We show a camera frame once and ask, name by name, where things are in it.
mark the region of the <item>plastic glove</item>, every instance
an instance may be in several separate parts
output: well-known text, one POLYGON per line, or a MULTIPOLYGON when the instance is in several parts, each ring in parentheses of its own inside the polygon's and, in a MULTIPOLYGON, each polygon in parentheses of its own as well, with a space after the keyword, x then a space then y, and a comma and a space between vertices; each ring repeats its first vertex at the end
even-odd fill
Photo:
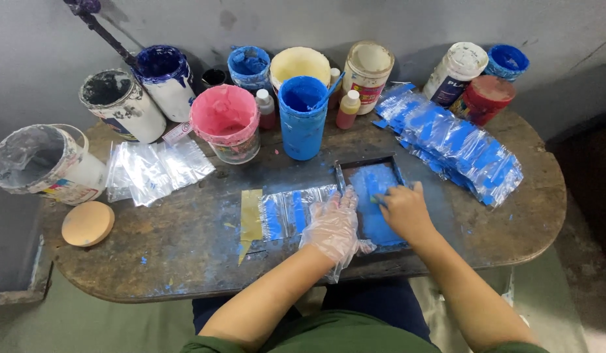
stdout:
POLYGON ((312 222, 303 229, 299 244, 299 249, 314 245, 335 262, 336 267, 326 276, 330 283, 338 282, 340 272, 358 250, 370 253, 376 249, 370 241, 357 239, 357 194, 353 186, 349 185, 340 197, 340 193, 335 192, 327 203, 316 202, 310 206, 312 222))

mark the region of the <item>green shirt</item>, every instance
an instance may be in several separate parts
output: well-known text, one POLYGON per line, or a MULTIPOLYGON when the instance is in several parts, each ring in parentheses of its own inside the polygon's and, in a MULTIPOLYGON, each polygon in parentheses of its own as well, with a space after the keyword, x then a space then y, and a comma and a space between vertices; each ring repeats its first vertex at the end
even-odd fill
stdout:
MULTIPOLYGON (((195 336, 181 353, 245 353, 236 344, 215 337, 195 336)), ((422 338, 377 318, 354 311, 327 310, 277 329, 260 352, 401 352, 440 353, 422 338)), ((548 353, 533 344, 508 342, 485 353, 548 353)))

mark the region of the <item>dark pants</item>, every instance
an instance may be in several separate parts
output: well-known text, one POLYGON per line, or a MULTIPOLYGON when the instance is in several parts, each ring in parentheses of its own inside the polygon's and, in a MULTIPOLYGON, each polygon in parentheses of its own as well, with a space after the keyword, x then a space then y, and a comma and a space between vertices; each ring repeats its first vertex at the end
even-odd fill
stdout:
MULTIPOLYGON (((194 328, 196 334, 207 320, 233 296, 194 299, 194 328)), ((407 279, 391 278, 375 281, 339 283, 327 285, 327 294, 321 310, 351 310, 376 317, 391 326, 414 333, 425 341, 429 339, 429 327, 423 311, 407 279)), ((301 317, 295 307, 285 314, 280 325, 301 317)))

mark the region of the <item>tan round sponge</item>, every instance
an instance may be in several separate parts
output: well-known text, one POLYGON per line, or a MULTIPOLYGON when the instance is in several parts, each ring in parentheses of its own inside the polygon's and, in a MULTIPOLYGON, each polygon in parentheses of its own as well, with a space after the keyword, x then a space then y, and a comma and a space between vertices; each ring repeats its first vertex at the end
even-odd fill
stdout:
POLYGON ((113 210, 98 201, 89 201, 74 207, 63 220, 63 239, 76 246, 100 243, 113 228, 113 210))

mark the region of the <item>wooden table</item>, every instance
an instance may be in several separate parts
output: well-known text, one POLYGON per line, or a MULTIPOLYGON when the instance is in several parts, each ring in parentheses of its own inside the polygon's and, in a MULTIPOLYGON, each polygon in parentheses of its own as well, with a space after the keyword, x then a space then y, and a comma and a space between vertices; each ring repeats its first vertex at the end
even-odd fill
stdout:
MULTIPOLYGON (((525 175, 495 210, 488 210, 451 181, 440 180, 401 148, 391 132, 370 123, 376 119, 373 114, 358 117, 350 130, 341 131, 335 127, 335 112, 330 112, 321 151, 305 162, 285 154, 279 131, 264 132, 259 154, 242 165, 222 163, 200 143, 216 172, 173 192, 158 207, 136 208, 132 200, 110 204, 115 226, 103 242, 89 248, 68 245, 61 237, 63 218, 72 207, 45 200, 46 245, 59 271, 100 299, 145 303, 235 293, 294 253, 299 244, 298 237, 255 241, 238 266, 241 190, 263 189, 268 194, 333 184, 334 161, 390 151, 396 152, 406 180, 423 181, 434 225, 473 268, 532 260, 558 235, 566 209, 560 167, 534 129, 516 113, 503 110, 486 127, 516 154, 525 175)), ((111 141, 120 141, 102 123, 86 135, 90 152, 103 161, 108 159, 111 141)), ((105 202, 106 196, 99 200, 105 202)), ((418 257, 403 250, 354 258, 340 281, 425 274, 418 257)))

